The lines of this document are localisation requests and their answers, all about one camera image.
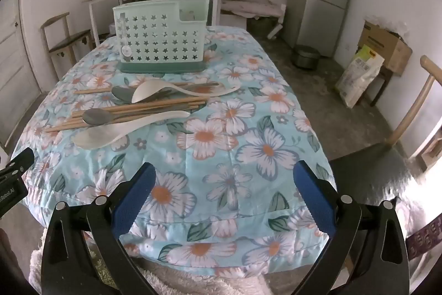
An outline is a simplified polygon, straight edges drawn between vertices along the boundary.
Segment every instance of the blue floral tablecloth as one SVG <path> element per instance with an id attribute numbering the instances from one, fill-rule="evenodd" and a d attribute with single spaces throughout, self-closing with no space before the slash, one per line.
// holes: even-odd
<path id="1" fill-rule="evenodd" d="M 46 133 L 72 111 L 112 106 L 111 93 L 75 90 L 137 85 L 150 75 L 116 69 L 110 38 L 57 84 L 26 126 L 15 149 L 35 153 L 23 176 L 23 203 L 48 226 L 55 204 L 88 204 L 109 195 L 144 162 L 157 170 L 156 185 L 120 241 L 131 256 L 202 275 L 242 278 L 312 264 L 327 241 L 293 183 L 304 159 L 334 185 L 321 145 L 296 96 L 244 30 L 210 27 L 206 70 L 156 75 L 171 82 L 222 82 L 237 92 L 212 98 L 187 119 L 146 126 L 93 151 L 72 143 L 81 129 Z"/>

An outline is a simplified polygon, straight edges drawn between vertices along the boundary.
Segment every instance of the white spoon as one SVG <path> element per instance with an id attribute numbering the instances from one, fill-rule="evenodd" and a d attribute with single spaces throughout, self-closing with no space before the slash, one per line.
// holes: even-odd
<path id="1" fill-rule="evenodd" d="M 183 88 L 177 87 L 176 85 L 169 83 L 169 82 L 165 82 L 164 80 L 161 80 L 161 79 L 150 79 L 150 80 L 147 80 L 144 83 L 142 83 L 135 90 L 135 92 L 133 93 L 133 97 L 132 97 L 132 103 L 137 103 L 143 99 L 146 99 L 147 97 L 150 97 L 151 95 L 155 94 L 156 92 L 158 92 L 159 90 L 161 90 L 163 88 L 172 88 L 172 89 L 175 89 L 181 93 L 184 93 L 187 95 L 195 95 L 197 97 L 201 97 L 201 96 L 203 96 L 203 97 L 220 97 L 222 95 L 226 95 L 226 94 L 235 92 L 240 87 L 235 86 L 233 88 L 225 89 L 220 92 L 214 92 L 214 93 L 195 93 L 195 92 L 191 92 L 189 90 L 185 90 Z"/>
<path id="2" fill-rule="evenodd" d="M 190 113 L 184 110 L 173 110 L 127 121 L 126 123 L 96 126 L 79 132 L 72 140 L 74 141 L 74 144 L 80 148 L 86 150 L 98 149 L 117 141 L 130 132 L 151 123 L 155 123 L 156 121 L 173 118 L 187 118 L 189 115 Z"/>

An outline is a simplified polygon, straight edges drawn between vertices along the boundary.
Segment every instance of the grey spoon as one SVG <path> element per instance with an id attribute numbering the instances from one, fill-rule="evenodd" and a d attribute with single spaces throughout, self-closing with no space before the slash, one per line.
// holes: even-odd
<path id="1" fill-rule="evenodd" d="M 167 112 L 172 110 L 185 110 L 189 107 L 188 104 L 178 104 L 176 106 L 169 106 L 167 108 L 159 108 L 159 109 L 147 109 L 147 110 L 136 110 L 132 112 L 127 112 L 121 115 L 113 114 L 107 110 L 101 108 L 93 108 L 88 109 L 83 113 L 82 119 L 83 121 L 90 126 L 103 126 L 105 124 L 109 124 L 110 122 L 129 117 L 131 115 L 148 115 L 155 114 L 159 112 Z"/>
<path id="2" fill-rule="evenodd" d="M 201 84 L 188 84 L 188 85 L 184 85 L 181 86 L 180 88 L 185 89 L 185 90 L 192 90 L 194 88 L 198 88 L 198 87 L 212 87 L 215 85 L 219 85 L 220 83 L 218 82 L 211 82 L 211 83 L 201 83 Z M 114 97 L 116 97 L 117 99 L 120 99 L 121 101 L 124 101 L 127 104 L 132 104 L 132 97 L 133 94 L 135 93 L 136 88 L 125 88 L 125 87 L 121 87 L 121 86 L 115 86 L 112 87 L 112 95 Z M 146 101 L 152 101 L 152 100 L 156 100 L 159 99 L 160 97 L 165 97 L 167 95 L 173 94 L 178 92 L 177 90 L 162 90 L 156 94 L 151 95 L 148 98 L 145 98 L 142 100 L 142 102 L 146 102 Z"/>

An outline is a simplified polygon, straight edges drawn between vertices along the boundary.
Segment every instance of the white door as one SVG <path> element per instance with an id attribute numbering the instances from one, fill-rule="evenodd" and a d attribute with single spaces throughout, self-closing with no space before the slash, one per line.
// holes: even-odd
<path id="1" fill-rule="evenodd" d="M 0 0 L 1 144 L 40 93 L 23 43 L 19 0 Z"/>

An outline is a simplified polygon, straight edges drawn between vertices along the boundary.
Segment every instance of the chair back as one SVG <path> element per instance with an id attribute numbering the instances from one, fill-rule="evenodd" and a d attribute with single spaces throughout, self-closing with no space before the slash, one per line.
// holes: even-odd
<path id="1" fill-rule="evenodd" d="M 405 115 L 404 119 L 400 122 L 400 124 L 397 126 L 397 128 L 393 131 L 393 133 L 388 137 L 386 140 L 387 144 L 395 145 L 399 138 L 402 136 L 402 134 L 407 130 L 407 128 L 412 123 L 413 119 L 416 117 L 417 113 L 419 112 L 420 108 L 423 105 L 423 102 L 428 96 L 428 93 L 430 92 L 430 89 L 432 88 L 432 85 L 435 80 L 442 86 L 442 69 L 439 68 L 430 58 L 427 56 L 422 56 L 420 58 L 420 64 L 421 67 L 424 68 L 428 73 L 427 81 L 425 82 L 422 90 L 420 91 L 419 95 L 417 96 L 415 102 L 411 106 L 410 110 L 408 110 L 407 114 Z"/>

